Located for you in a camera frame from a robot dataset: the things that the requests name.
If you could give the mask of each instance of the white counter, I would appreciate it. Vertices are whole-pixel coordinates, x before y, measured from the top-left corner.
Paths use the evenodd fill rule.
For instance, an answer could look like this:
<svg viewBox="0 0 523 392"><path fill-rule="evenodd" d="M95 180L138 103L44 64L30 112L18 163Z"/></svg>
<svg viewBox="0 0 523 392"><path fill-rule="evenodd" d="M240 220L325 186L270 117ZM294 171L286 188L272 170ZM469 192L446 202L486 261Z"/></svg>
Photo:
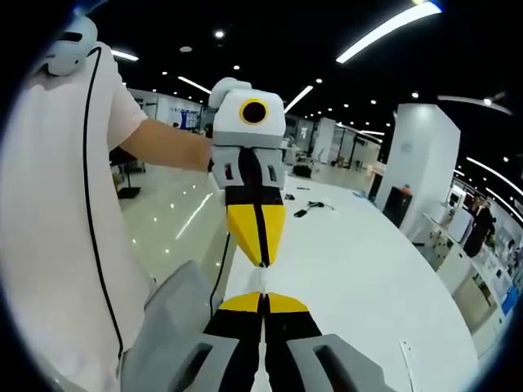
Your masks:
<svg viewBox="0 0 523 392"><path fill-rule="evenodd" d="M287 217L268 292L308 306L324 334L336 333L379 364L398 392L464 390L476 375L472 338L458 307L409 240L350 190L288 177ZM294 212L307 201L336 208ZM237 250L226 298L256 289L257 269ZM409 369L400 341L410 348Z"/></svg>

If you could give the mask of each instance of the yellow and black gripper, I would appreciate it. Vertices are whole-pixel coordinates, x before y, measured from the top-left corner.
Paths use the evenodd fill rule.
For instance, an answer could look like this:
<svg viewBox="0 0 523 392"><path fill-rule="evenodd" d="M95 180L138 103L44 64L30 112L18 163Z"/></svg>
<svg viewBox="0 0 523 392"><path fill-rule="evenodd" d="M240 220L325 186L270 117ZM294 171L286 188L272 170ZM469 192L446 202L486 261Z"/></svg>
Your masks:
<svg viewBox="0 0 523 392"><path fill-rule="evenodd" d="M284 131L282 100L254 89L228 92L214 121L212 171L225 190L228 229L260 267L275 262L284 227Z"/></svg>

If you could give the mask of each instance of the glossy floor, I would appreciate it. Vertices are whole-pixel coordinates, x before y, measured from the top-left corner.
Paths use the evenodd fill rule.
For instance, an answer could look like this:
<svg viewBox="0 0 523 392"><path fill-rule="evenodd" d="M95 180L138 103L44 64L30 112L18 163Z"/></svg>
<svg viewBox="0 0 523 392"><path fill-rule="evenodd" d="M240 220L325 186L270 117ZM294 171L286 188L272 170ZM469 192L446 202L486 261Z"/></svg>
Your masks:
<svg viewBox="0 0 523 392"><path fill-rule="evenodd" d="M366 191L372 177L365 171L317 165L312 180ZM132 174L131 182L141 192L120 205L143 269L161 283L180 265L195 260L214 284L226 244L226 210L208 175L147 165L145 173ZM225 290L235 248L232 238L218 293Z"/></svg>

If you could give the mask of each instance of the white pillar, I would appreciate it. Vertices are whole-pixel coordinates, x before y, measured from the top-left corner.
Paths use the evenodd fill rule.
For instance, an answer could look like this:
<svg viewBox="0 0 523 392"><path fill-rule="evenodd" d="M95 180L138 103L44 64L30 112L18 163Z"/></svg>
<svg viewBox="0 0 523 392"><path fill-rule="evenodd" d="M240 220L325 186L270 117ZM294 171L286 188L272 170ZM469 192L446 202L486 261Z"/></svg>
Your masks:
<svg viewBox="0 0 523 392"><path fill-rule="evenodd" d="M458 158L460 135L459 128L436 105L399 106L376 205L385 207L393 186L409 185L413 198L400 227L405 234L433 203L445 201Z"/></svg>
<svg viewBox="0 0 523 392"><path fill-rule="evenodd" d="M314 150L312 151L312 158L318 159L322 163L327 163L329 160L330 148L333 143L335 127L336 122L334 120L325 117L320 119L314 143Z"/></svg>

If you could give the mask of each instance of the black cable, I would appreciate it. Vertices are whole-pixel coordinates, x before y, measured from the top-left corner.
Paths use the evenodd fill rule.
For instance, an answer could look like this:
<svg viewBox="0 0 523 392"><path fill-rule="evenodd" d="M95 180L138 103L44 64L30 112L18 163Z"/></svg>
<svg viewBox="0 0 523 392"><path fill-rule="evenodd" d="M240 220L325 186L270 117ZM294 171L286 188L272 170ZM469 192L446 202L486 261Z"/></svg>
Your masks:
<svg viewBox="0 0 523 392"><path fill-rule="evenodd" d="M218 277L216 279L216 283L214 284L214 288L211 292L211 297L209 298L209 306L211 307L211 319L212 319L212 298L214 297L214 293L216 292L218 288L218 284L220 283L221 273L223 272L223 265L226 262L226 255L227 255L227 248L229 247L229 239L230 239L230 233L227 233L227 240L226 240L226 247L223 249L223 256L221 257L221 265L220 265L220 272L218 272Z"/></svg>
<svg viewBox="0 0 523 392"><path fill-rule="evenodd" d="M111 301L109 298L109 293L107 292L107 287L105 286L104 273L101 268L100 254L98 252L98 245L96 244L95 228L92 223L91 196L89 194L89 175L87 172L87 123L89 120L89 105L91 104L92 87L95 82L96 71L98 70L98 64L100 63L101 47L95 47L89 53L89 56L95 51L98 51L98 57L96 58L95 68L92 71L91 82L89 83L89 90L87 92L87 102L85 104L85 116L83 118L83 190L85 192L87 223L89 224L89 234L91 235L92 250L96 260L96 269L98 270L98 278L100 279L101 289L104 292L105 303L107 304L107 308L109 309L111 320L113 321L114 330L116 331L116 336L118 338L118 360L120 360L122 358L123 352L122 335L120 334L120 330L118 329L116 316L114 315L113 306L111 305Z"/></svg>

